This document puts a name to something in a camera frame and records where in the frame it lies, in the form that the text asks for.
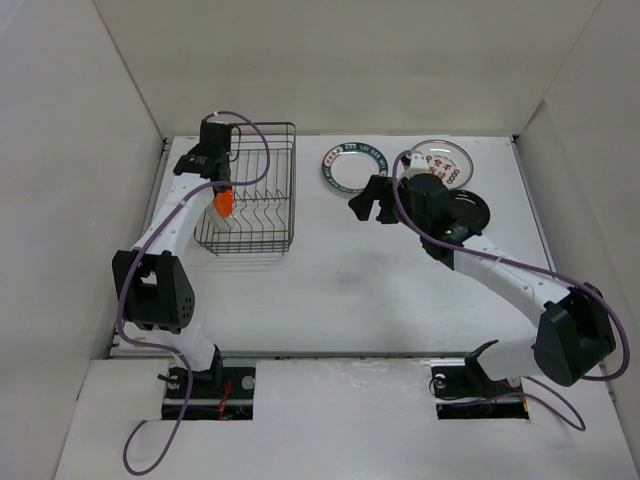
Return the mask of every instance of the metal dish rack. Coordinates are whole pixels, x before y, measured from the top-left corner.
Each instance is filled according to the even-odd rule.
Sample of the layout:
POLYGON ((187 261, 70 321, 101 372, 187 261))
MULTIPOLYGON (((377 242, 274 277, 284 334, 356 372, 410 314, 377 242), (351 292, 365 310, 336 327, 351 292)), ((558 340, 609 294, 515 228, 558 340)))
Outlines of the metal dish rack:
MULTIPOLYGON (((234 187, 231 217, 210 216, 209 207, 193 232, 214 255, 281 253, 289 250, 295 226, 296 127, 292 123, 257 123, 271 152, 267 176, 256 185, 234 187)), ((266 151, 251 126, 238 125, 231 145, 231 179, 256 178, 266 166, 266 151)))

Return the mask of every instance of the wall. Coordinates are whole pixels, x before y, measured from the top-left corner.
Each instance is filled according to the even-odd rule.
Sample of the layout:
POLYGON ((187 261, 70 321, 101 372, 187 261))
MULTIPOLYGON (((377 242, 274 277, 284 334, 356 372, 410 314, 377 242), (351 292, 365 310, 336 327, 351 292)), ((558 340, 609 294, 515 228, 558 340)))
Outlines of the wall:
POLYGON ((90 0, 0 8, 0 465, 51 478, 160 137, 90 0))
POLYGON ((165 135, 520 133, 598 0, 95 0, 165 135))
MULTIPOLYGON (((518 141, 559 270, 599 286, 631 336, 629 373, 613 383, 640 464, 640 3, 603 0, 518 141)), ((619 359, 608 362, 617 367, 619 359)))

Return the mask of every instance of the purple cable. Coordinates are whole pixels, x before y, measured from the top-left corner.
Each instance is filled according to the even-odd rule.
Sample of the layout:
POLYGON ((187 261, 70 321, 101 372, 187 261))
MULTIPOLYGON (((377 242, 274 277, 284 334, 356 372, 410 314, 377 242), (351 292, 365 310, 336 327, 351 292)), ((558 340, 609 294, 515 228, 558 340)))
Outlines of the purple cable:
POLYGON ((189 365, 189 362, 187 361, 185 356, 177 348, 173 348, 168 345, 162 345, 160 343, 141 342, 140 340, 136 340, 134 338, 129 337, 124 332, 124 304, 125 304, 125 300, 127 298, 127 292, 129 291, 129 286, 131 285, 131 281, 133 280, 133 275, 136 271, 136 268, 140 263, 140 261, 142 260, 142 257, 144 256, 145 252, 149 249, 149 247, 153 244, 153 242, 158 238, 160 233, 162 233, 162 231, 167 227, 167 225, 169 225, 171 220, 173 220, 173 218, 182 209, 182 207, 184 207, 184 205, 191 199, 191 197, 193 197, 195 194, 197 194, 198 192, 201 192, 206 188, 235 187, 235 186, 243 187, 247 185, 254 185, 260 182, 261 180, 263 180, 267 176, 269 167, 271 166, 271 152, 269 150, 269 143, 267 142, 267 139, 262 133, 262 130, 260 129, 260 127, 258 127, 255 123, 253 123, 244 115, 241 115, 239 113, 232 112, 232 111, 225 111, 225 110, 221 110, 219 112, 214 112, 210 115, 207 115, 204 118, 204 121, 208 121, 210 118, 220 116, 220 115, 231 115, 231 116, 237 117, 243 120, 244 122, 246 122, 256 131, 256 133, 264 143, 264 147, 266 151, 266 167, 264 169, 264 172, 262 172, 262 174, 254 180, 250 180, 246 182, 223 182, 223 181, 210 182, 204 185, 200 185, 194 188, 193 190, 191 190, 189 193, 187 193, 182 199, 182 201, 178 203, 178 205, 176 205, 176 207, 171 211, 171 213, 169 213, 169 215, 167 215, 167 218, 165 218, 164 221, 158 226, 158 228, 156 228, 156 230, 149 236, 149 239, 144 243, 144 245, 142 245, 142 248, 138 252, 138 255, 136 255, 135 259, 133 260, 133 263, 131 264, 131 268, 129 268, 129 271, 127 272, 127 276, 125 277, 124 283, 122 284, 122 290, 120 291, 120 298, 118 299, 118 310, 116 313, 116 331, 118 332, 118 335, 120 336, 120 338, 122 338, 124 341, 132 345, 136 345, 139 347, 156 348, 158 350, 164 350, 165 352, 169 352, 172 355, 175 355, 178 358, 180 358, 180 360, 182 360, 182 363, 184 363, 184 366, 187 370, 187 392, 184 397, 184 404, 180 409, 180 413, 178 414, 178 418, 176 419, 176 423, 173 427, 173 430, 171 431, 171 435, 169 435, 169 439, 167 440, 166 445, 164 446, 162 452, 160 453, 160 456, 153 463, 153 465, 151 465, 149 468, 145 470, 137 471, 131 467, 131 465, 129 464, 129 459, 127 458, 129 444, 131 443, 131 440, 133 439, 136 432, 140 430, 140 427, 142 427, 145 423, 147 423, 146 420, 143 420, 142 422, 140 422, 136 426, 136 428, 133 429, 133 431, 129 435, 129 438, 124 444, 124 449, 122 451, 122 462, 124 463, 124 468, 127 470, 127 472, 129 472, 129 474, 137 477, 141 477, 142 475, 146 475, 147 473, 153 471, 158 465, 160 465, 160 462, 162 462, 165 455, 169 451, 169 447, 171 446, 171 443, 173 442, 173 439, 176 436, 176 433, 178 432, 178 428, 180 427, 180 423, 182 422, 182 419, 184 418, 184 415, 187 411, 189 398, 191 397, 191 390, 193 389, 193 370, 191 369, 191 365, 189 365))
POLYGON ((545 390, 548 390, 553 395, 558 397, 562 403, 564 403, 567 407, 569 407, 569 410, 571 410, 571 412, 576 416, 576 418, 578 419, 578 422, 580 422, 580 425, 576 425, 575 423, 573 423, 571 420, 569 420, 562 413, 560 413, 558 410, 556 410, 549 403, 547 403, 546 401, 542 400, 537 395, 532 395, 530 393, 525 393, 525 392, 503 393, 502 395, 496 395, 495 397, 483 398, 481 400, 473 400, 471 402, 456 403, 455 405, 456 405, 456 407, 474 407, 476 405, 484 405, 484 404, 487 404, 487 403, 491 403, 491 402, 494 402, 494 401, 499 400, 501 398, 525 397, 525 398, 530 398, 532 400, 535 400, 540 405, 542 405, 547 410, 549 410, 551 413, 553 413, 560 420, 565 422, 570 427, 575 428, 579 432, 584 432, 584 431, 587 430, 587 424, 584 423, 584 419, 582 418, 582 415, 580 415, 578 410, 576 410, 576 408, 573 405, 571 405, 571 403, 569 403, 569 400, 564 398, 562 395, 560 395, 558 392, 556 392, 553 388, 549 387, 548 385, 545 385, 544 383, 542 383, 539 380, 536 380, 535 378, 532 378, 532 377, 524 377, 524 378, 526 378, 530 382, 535 383, 536 385, 540 385, 542 388, 544 388, 545 390))
POLYGON ((598 295, 596 292, 591 290, 586 285, 580 283, 578 280, 574 279, 573 277, 570 277, 569 275, 553 272, 551 270, 547 270, 546 268, 536 267, 533 265, 529 265, 527 263, 511 260, 509 258, 498 257, 490 253, 471 250, 469 248, 458 247, 457 245, 451 245, 449 243, 441 242, 440 240, 437 240, 431 237, 430 235, 427 235, 422 230, 420 230, 420 228, 418 228, 418 226, 415 223, 413 223, 413 221, 409 218, 407 211, 404 209, 404 206, 400 201, 400 194, 398 193, 398 166, 400 165, 402 158, 407 155, 411 155, 411 150, 405 150, 400 155, 398 155, 398 157, 393 162, 393 170, 391 173, 391 187, 393 190, 393 198, 396 202, 396 207, 398 208, 398 211, 400 212, 400 215, 402 216, 402 219, 407 224, 407 226, 411 230, 413 230, 415 233, 417 233, 420 236, 420 238, 438 247, 447 248, 449 250, 454 250, 456 252, 468 253, 470 255, 487 258, 493 261, 500 261, 500 263, 503 263, 505 265, 511 265, 512 267, 520 268, 522 270, 529 270, 531 272, 540 273, 542 275, 549 275, 550 277, 554 277, 554 278, 557 278, 558 280, 562 280, 563 282, 568 283, 569 285, 573 285, 574 287, 585 292, 590 297, 594 298, 607 311, 607 313, 609 314, 609 317, 611 317, 611 320, 613 321, 613 324, 616 326, 616 330, 618 330, 618 335, 620 336, 620 343, 622 343, 622 363, 620 364, 620 367, 618 368, 618 370, 616 370, 612 374, 603 375, 601 377, 593 377, 593 376, 585 375, 582 378, 584 380, 592 380, 592 381, 606 381, 606 380, 615 380, 616 378, 620 378, 624 374, 624 372, 626 372, 627 369, 629 368, 629 362, 631 360, 631 350, 629 348, 629 339, 627 338, 627 333, 624 331, 622 322, 620 321, 620 318, 618 318, 618 315, 616 314, 616 312, 613 311, 613 308, 600 295, 598 295))

